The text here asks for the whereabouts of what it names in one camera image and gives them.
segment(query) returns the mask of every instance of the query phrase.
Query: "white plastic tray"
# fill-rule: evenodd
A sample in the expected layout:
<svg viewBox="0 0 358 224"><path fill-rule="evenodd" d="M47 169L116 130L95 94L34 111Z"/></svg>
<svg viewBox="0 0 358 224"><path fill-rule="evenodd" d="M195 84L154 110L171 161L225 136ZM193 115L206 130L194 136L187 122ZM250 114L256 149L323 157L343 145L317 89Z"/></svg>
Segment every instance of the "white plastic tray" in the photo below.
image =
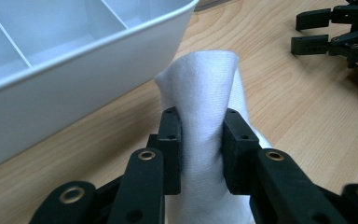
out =
<svg viewBox="0 0 358 224"><path fill-rule="evenodd" d="M0 162L144 83L198 0L0 0Z"/></svg>

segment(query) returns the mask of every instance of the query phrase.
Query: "light brown tabletop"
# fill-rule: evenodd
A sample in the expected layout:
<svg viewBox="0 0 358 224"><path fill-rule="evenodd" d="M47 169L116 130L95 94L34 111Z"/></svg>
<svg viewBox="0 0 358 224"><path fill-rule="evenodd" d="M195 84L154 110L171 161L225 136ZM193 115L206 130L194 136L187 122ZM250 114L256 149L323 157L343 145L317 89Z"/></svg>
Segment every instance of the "light brown tabletop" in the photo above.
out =
<svg viewBox="0 0 358 224"><path fill-rule="evenodd" d="M358 182L358 87L350 78L357 72L343 57L290 53L292 36L349 31L337 24L295 30L296 14L336 5L346 2L231 0L193 15L176 58L200 49L239 54L253 125L312 181L340 193ZM157 131L160 112L149 81L1 164L0 223L28 222L65 182L100 187L122 175L130 154Z"/></svg>

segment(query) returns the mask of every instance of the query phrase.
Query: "cloth fold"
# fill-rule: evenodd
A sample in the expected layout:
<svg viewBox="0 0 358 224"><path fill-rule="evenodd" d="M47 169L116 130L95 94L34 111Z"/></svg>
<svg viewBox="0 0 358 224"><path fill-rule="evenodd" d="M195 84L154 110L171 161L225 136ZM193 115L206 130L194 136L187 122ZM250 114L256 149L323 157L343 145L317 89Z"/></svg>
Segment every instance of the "cloth fold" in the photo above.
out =
<svg viewBox="0 0 358 224"><path fill-rule="evenodd" d="M232 51L196 51L176 60L156 76L163 109L176 106L182 121L182 193L166 197L170 224L251 223L249 198L231 195L220 153L227 108L250 124ZM252 127L261 147L269 142Z"/></svg>

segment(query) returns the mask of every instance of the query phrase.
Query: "fabric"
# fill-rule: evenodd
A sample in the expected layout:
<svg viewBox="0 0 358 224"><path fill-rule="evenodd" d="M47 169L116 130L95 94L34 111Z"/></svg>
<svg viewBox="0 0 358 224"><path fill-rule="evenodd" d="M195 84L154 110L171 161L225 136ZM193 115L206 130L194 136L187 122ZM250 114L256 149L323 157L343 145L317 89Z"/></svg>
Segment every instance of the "fabric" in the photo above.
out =
<svg viewBox="0 0 358 224"><path fill-rule="evenodd" d="M176 106L183 128L182 193L166 197L170 224L253 222L249 198L227 189L220 154L227 108L249 123L238 63L231 51L196 51L155 78L163 109ZM261 147L271 147L253 130Z"/></svg>

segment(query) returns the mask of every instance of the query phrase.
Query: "white cloth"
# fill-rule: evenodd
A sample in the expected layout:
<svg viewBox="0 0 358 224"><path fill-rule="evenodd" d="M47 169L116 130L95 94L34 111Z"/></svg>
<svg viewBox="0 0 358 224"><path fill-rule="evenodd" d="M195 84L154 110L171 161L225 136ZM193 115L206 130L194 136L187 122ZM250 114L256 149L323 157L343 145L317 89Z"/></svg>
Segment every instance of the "white cloth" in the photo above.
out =
<svg viewBox="0 0 358 224"><path fill-rule="evenodd" d="M249 123L245 95L231 51L196 51L175 61L156 76L163 109L176 106L182 121L182 193L166 197L170 224L250 223L247 196L229 193L220 154L227 108ZM256 130L261 147L269 142Z"/></svg>

